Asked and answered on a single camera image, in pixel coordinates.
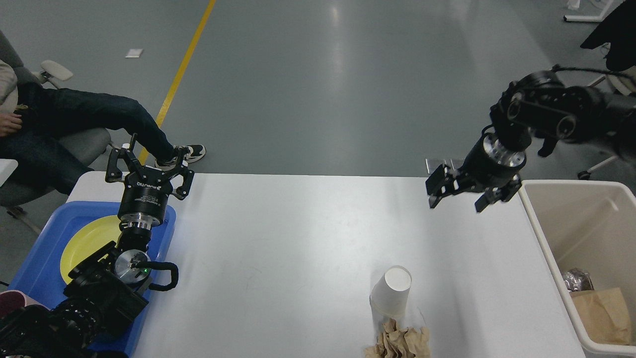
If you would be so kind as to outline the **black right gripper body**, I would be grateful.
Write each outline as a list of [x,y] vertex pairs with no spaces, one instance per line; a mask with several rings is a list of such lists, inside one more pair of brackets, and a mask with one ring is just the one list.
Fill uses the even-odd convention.
[[501,202],[509,202],[522,187],[519,172],[527,162],[525,152],[502,145],[497,134],[484,132],[456,171],[439,166],[425,181],[428,197],[448,197],[459,193],[499,192]]

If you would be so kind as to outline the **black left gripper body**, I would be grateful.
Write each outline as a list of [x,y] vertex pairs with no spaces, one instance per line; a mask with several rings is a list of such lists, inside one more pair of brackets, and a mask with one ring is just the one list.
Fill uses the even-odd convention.
[[124,192],[117,217],[121,222],[145,222],[143,228],[161,226],[165,220],[172,184],[158,169],[131,170],[123,179]]

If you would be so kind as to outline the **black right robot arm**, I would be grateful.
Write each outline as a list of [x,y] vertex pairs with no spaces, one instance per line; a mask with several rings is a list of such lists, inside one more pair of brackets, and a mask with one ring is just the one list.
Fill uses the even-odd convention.
[[533,138],[542,139],[539,157],[552,154],[558,142],[589,143],[635,163],[635,97],[592,86],[565,86],[550,70],[512,81],[490,107],[490,124],[455,169],[441,164],[425,181],[430,208],[464,192],[479,193],[475,210],[508,202],[522,188],[520,171]]

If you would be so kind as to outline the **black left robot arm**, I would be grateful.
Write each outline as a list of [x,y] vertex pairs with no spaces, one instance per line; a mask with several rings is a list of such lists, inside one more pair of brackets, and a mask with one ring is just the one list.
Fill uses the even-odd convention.
[[163,224],[168,198],[184,200],[195,173],[189,169],[190,149],[176,147],[172,168],[141,165],[134,155],[134,137],[111,150],[106,182],[124,185],[117,213],[120,236],[70,270],[64,301],[52,310],[38,304],[18,308],[1,320],[3,358],[124,358],[121,351],[94,351],[95,338],[118,337],[143,313],[148,290],[169,291],[179,281],[177,265],[148,254],[153,227]]

